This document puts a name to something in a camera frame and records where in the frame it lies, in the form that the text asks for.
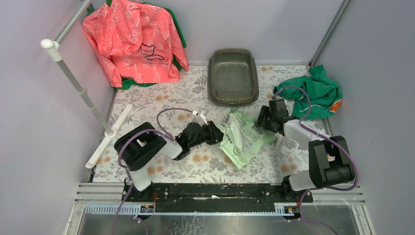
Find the green cat litter bag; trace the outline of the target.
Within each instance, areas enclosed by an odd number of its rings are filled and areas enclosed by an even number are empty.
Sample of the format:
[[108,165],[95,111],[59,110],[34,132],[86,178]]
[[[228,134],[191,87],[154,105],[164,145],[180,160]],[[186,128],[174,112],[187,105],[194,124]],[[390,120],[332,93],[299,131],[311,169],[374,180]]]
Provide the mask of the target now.
[[218,148],[241,169],[256,157],[261,148],[277,140],[274,134],[256,126],[256,122],[237,109],[232,109],[226,122],[218,126],[224,134]]

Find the beige bag sealing clip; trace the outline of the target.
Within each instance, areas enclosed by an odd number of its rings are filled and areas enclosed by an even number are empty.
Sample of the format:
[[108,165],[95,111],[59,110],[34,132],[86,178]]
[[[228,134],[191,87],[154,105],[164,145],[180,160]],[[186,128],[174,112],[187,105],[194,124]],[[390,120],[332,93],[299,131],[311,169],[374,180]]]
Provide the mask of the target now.
[[276,138],[274,141],[274,147],[279,149],[281,146],[281,141],[283,139],[283,135],[281,135],[280,133],[275,133],[274,137]]

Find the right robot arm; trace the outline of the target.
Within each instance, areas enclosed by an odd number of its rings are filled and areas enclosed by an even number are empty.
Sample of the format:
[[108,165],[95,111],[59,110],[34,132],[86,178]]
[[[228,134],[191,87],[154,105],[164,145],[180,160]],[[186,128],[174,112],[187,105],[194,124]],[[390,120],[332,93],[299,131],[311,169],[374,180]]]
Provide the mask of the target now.
[[283,99],[272,99],[262,106],[256,127],[296,141],[308,151],[308,169],[284,177],[281,197],[288,202],[306,189],[331,188],[356,181],[356,169],[342,136],[328,136],[306,126],[296,116],[289,115]]

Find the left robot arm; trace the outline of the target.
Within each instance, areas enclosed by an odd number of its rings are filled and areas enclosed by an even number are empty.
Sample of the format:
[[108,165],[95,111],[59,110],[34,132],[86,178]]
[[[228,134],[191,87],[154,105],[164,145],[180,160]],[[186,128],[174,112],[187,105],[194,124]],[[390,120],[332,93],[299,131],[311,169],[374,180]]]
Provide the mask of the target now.
[[192,148],[203,143],[214,145],[223,140],[224,133],[212,122],[200,125],[190,122],[173,140],[156,130],[149,122],[119,138],[114,148],[134,186],[133,195],[140,201],[151,197],[151,178],[146,165],[159,154],[180,161]]

